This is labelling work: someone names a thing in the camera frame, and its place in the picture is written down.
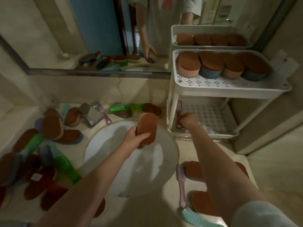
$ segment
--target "scrub brush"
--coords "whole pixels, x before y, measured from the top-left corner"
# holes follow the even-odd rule
[[[143,109],[145,109],[145,105],[143,103],[131,105],[125,105],[124,103],[116,103],[109,106],[110,112],[118,112],[125,110],[142,111]]]
[[[206,221],[201,217],[200,214],[193,212],[190,209],[183,209],[182,210],[182,217],[188,223],[194,226],[203,226],[203,227],[224,227],[223,225],[214,224],[209,221]]]
[[[187,197],[185,194],[184,182],[185,182],[185,167],[181,164],[177,164],[176,166],[176,176],[179,182],[180,187],[180,202],[179,206],[181,208],[188,208]]]

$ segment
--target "mirror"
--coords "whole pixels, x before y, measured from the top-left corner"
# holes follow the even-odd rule
[[[164,73],[172,25],[233,26],[255,43],[280,2],[2,0],[0,33],[29,68]]]

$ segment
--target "person's left hand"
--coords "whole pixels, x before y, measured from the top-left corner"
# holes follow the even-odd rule
[[[136,136],[136,126],[133,126],[125,135],[123,142],[120,145],[120,149],[127,153],[127,158],[131,153],[139,146],[142,140],[150,136],[150,133],[144,133]]]

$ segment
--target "forearm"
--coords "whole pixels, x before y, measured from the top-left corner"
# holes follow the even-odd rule
[[[120,148],[112,152],[60,198],[35,227],[89,226],[108,188],[127,159],[125,153]]]
[[[192,25],[193,18],[194,18],[193,13],[184,13],[184,14],[182,14],[180,24]]]
[[[193,143],[209,193],[222,218],[230,225],[235,211],[247,202],[265,200],[250,179],[199,125],[193,126]]]
[[[146,8],[140,3],[136,3],[136,20],[140,39],[143,44],[147,44],[149,41],[146,30]]]

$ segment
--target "white shirt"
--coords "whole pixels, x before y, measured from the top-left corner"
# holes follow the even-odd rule
[[[200,15],[202,0],[128,0],[147,8],[146,28],[149,43],[161,58],[169,56],[171,26],[179,24],[181,14]],[[140,41],[139,50],[143,52]]]

